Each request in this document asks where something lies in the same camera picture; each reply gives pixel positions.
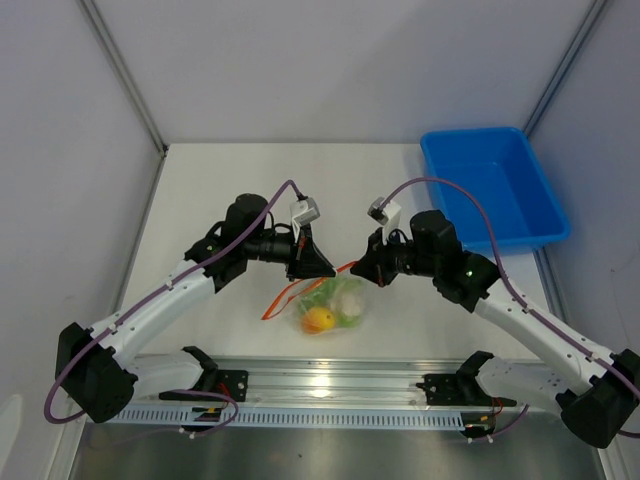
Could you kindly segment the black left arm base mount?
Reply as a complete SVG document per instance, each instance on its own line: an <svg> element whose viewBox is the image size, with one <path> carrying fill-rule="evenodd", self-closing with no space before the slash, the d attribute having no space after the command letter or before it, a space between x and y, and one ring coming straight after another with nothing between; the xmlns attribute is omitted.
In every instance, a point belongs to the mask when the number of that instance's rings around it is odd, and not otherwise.
<svg viewBox="0 0 640 480"><path fill-rule="evenodd" d="M228 396L236 402L244 402L248 386L249 374L246 370L224 370L206 353L196 346L185 346L184 352L195 359L203 369L191 391L196 394L177 393L166 391L159 394L159 398L165 401L218 401L218 398L208 397L202 392L216 393Z"/></svg>

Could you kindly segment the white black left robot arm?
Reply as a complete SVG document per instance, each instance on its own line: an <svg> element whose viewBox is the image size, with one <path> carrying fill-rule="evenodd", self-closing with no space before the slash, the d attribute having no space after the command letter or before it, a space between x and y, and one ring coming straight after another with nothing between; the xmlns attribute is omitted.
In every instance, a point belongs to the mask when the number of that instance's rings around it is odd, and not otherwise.
<svg viewBox="0 0 640 480"><path fill-rule="evenodd" d="M260 195L238 196L154 292L88 328L73 323L61 332L56 380L83 414L104 423L142 397L204 400L221 394L219 368L199 348L145 358L139 353L189 308L242 275L249 262L281 264L290 281L335 276L313 241L316 202L299 197L282 225L266 224L270 209Z"/></svg>

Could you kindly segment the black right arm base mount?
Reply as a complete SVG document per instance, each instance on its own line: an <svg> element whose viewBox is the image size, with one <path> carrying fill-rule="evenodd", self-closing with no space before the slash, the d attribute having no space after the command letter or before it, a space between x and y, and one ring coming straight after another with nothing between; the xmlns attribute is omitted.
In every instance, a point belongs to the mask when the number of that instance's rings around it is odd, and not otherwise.
<svg viewBox="0 0 640 480"><path fill-rule="evenodd" d="M487 395L476 380L480 368L494 358L492 353L477 351L455 373L425 374L415 387L424 392L430 406L515 407L513 399Z"/></svg>

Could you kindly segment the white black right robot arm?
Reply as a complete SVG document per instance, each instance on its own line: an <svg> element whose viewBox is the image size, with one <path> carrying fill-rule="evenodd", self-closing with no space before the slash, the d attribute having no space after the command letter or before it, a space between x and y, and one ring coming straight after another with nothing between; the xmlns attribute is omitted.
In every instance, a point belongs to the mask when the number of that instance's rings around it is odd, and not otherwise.
<svg viewBox="0 0 640 480"><path fill-rule="evenodd" d="M444 299L501 328L550 370L541 374L477 352L457 372L456 389L464 401L475 404L487 396L502 397L545 410L598 449L625 433L624 424L639 406L637 353L615 353L531 302L498 261L461 246L441 211L415 214L412 237L405 242L390 238L398 213L373 207L368 214L380 226L369 236L365 255L351 269L353 275L380 287L400 274L427 277Z"/></svg>

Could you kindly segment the green grape bunch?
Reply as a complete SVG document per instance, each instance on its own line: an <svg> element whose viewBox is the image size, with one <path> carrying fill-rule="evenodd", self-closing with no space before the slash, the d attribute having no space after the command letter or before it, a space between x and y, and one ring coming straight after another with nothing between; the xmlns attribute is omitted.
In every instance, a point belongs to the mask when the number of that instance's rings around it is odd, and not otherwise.
<svg viewBox="0 0 640 480"><path fill-rule="evenodd" d="M299 303L305 307L327 306L334 303L340 294L358 293L361 288L362 282L359 280L335 277L302 294Z"/></svg>

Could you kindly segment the orange yellow mango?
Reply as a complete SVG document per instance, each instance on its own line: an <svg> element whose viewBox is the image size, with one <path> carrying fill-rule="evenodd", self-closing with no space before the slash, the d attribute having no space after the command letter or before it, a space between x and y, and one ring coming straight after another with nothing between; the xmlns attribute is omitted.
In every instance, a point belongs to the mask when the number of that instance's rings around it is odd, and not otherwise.
<svg viewBox="0 0 640 480"><path fill-rule="evenodd" d="M325 307L312 307L301 317L301 328L309 335L332 330L336 326L333 312Z"/></svg>

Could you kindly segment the clear zip bag orange zipper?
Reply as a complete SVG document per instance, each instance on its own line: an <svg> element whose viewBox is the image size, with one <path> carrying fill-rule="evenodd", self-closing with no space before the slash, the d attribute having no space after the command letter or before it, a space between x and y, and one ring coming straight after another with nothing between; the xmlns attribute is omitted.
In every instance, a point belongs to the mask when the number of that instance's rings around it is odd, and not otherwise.
<svg viewBox="0 0 640 480"><path fill-rule="evenodd" d="M355 261L336 269L333 277L295 280L262 314L263 321L284 318L306 336L334 336L363 322L367 301L364 280L353 276Z"/></svg>

